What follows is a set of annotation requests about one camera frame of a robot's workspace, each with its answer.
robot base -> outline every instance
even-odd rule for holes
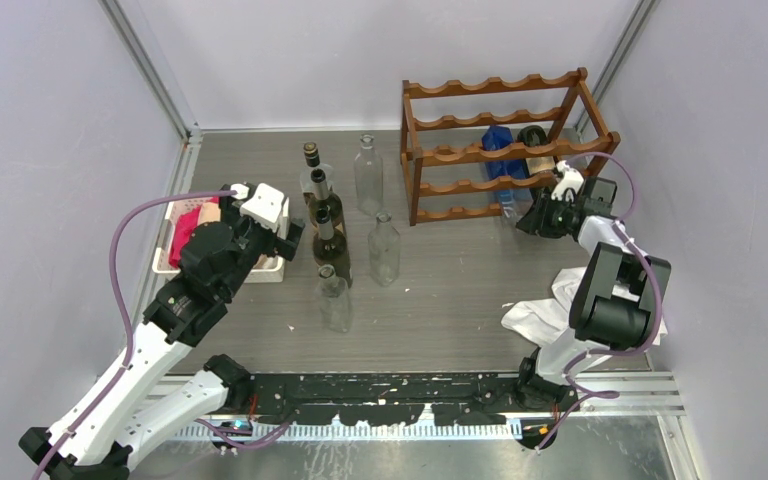
[[[43,427],[29,428],[19,440],[19,447],[28,455],[34,463],[39,465],[43,457],[51,449],[50,435]],[[74,459],[64,459],[59,453],[55,453],[48,462],[45,472],[51,480],[127,480],[130,475],[128,470],[128,455],[131,447],[122,447],[114,443],[110,453],[97,465],[75,465]]]
[[[565,412],[578,401],[578,394],[569,385],[557,385],[544,380],[537,375],[537,356],[540,349],[536,349],[531,357],[523,358],[519,366],[519,377],[514,389],[516,401],[520,407],[527,410],[552,411],[557,407],[558,412]],[[535,449],[549,434],[554,422],[525,421],[522,424],[522,439],[518,442],[528,448]],[[550,447],[558,438],[557,433],[549,439],[543,448]]]

white wall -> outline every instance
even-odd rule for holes
[[[107,275],[119,219],[163,194],[180,140],[94,1],[0,1],[0,479],[123,337]],[[126,232],[126,299],[157,216]]]
[[[399,124],[404,79],[596,81],[636,0],[130,0],[202,128]],[[417,116],[545,111],[563,92],[422,101]],[[574,122],[577,114],[570,117]]]
[[[768,478],[768,3],[661,2],[602,111],[673,265],[659,353],[710,478]]]

clear glass bottle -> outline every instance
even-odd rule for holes
[[[383,287],[399,277],[401,235],[390,223],[387,212],[375,216],[375,228],[369,232],[369,274]]]
[[[335,332],[346,333],[352,328],[352,301],[346,280],[337,276],[331,265],[319,267],[319,285],[316,287],[322,325]]]
[[[304,196],[305,205],[310,203],[310,199],[313,198],[314,184],[310,178],[311,172],[315,168],[321,169],[325,172],[328,178],[328,190],[334,188],[331,183],[334,180],[334,168],[327,163],[320,163],[319,160],[319,147],[313,142],[307,142],[304,144],[305,163],[307,168],[302,169],[301,175],[299,175],[299,185],[302,188],[302,195]]]
[[[372,135],[361,135],[360,152],[355,157],[355,189],[358,208],[375,216],[384,206],[384,161],[375,151]]]

dark wine bottle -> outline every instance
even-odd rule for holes
[[[316,212],[320,208],[326,208],[331,214],[331,225],[335,230],[341,232],[346,238],[346,222],[343,219],[343,201],[332,190],[328,189],[328,181],[325,178],[325,171],[321,168],[315,168],[310,172],[310,179],[313,181],[313,198],[308,202],[308,211],[310,212],[310,223],[314,228],[318,228],[316,223]]]
[[[316,211],[319,227],[313,234],[313,258],[319,266],[331,265],[337,276],[352,287],[352,261],[349,258],[349,243],[342,232],[334,228],[328,208]]]
[[[328,176],[328,189],[332,188],[334,182],[334,168],[327,163],[320,163],[319,160],[319,148],[313,142],[307,142],[304,144],[305,163],[307,168],[302,170],[299,177],[299,184],[302,187],[302,195],[304,195],[305,205],[310,203],[310,199],[313,198],[313,182],[310,179],[310,172],[314,168],[321,168],[325,175]]]

wine bottle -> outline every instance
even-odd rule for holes
[[[373,140],[372,135],[360,137],[360,152],[354,162],[358,209],[370,217],[384,206],[384,161]]]
[[[382,287],[399,277],[401,235],[393,227],[390,214],[378,212],[375,229],[369,232],[369,274]]]
[[[352,328],[352,300],[349,297],[349,286],[344,279],[337,276],[333,266],[319,267],[316,297],[319,313],[322,315],[322,325],[325,328],[341,333],[346,333]]]
[[[346,236],[331,224],[328,208],[316,211],[318,229],[313,234],[313,258],[319,266],[331,265],[337,276],[352,287],[352,261]]]
[[[313,198],[313,181],[310,179],[310,172],[314,168],[321,168],[325,175],[328,176],[328,189],[331,190],[334,182],[334,168],[327,163],[320,163],[319,147],[315,143],[307,142],[303,148],[307,168],[302,169],[302,173],[299,176],[299,185],[302,188],[305,205],[307,205],[310,203],[310,199]]]
[[[343,219],[343,201],[340,197],[329,190],[328,181],[325,177],[325,171],[321,168],[315,168],[310,172],[310,179],[313,182],[313,198],[308,202],[308,211],[310,212],[310,223],[314,228],[318,228],[316,223],[316,212],[320,208],[326,208],[331,214],[331,224],[334,229],[340,231],[346,238],[346,222]]]

